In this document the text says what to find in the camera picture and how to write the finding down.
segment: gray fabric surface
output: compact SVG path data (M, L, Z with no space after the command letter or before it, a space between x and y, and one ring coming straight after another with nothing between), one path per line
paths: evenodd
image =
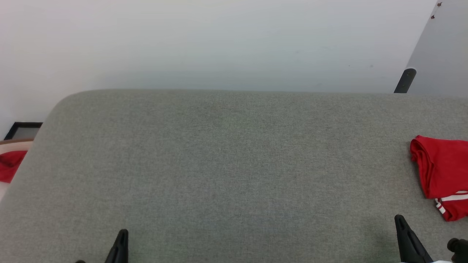
M0 262L399 262L468 238L424 199L409 143L468 140L468 101L105 90L60 102L0 203Z

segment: folded red cloth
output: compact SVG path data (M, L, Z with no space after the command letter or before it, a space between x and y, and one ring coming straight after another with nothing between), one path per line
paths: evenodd
M468 215L468 141L416 136L411 160L427 198L437 198L437 208L447 221Z
M0 182L11 183L28 151L12 151L0 154Z

